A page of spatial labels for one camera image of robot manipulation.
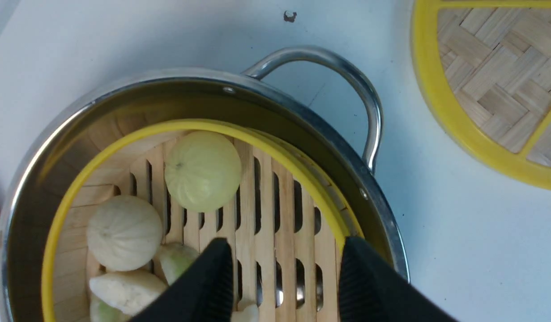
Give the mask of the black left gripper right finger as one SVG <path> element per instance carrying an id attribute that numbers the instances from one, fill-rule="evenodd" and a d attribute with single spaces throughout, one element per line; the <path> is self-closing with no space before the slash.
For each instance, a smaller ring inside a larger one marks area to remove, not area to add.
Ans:
<path id="1" fill-rule="evenodd" d="M 361 237 L 347 237 L 338 286 L 342 322 L 454 322 Z"/>

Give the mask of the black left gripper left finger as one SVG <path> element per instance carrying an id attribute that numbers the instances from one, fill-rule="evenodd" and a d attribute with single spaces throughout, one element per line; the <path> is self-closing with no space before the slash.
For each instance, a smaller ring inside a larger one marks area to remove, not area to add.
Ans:
<path id="1" fill-rule="evenodd" d="M 229 322 L 234 305 L 234 262 L 226 238 L 213 239 L 162 295 L 132 322 Z"/>

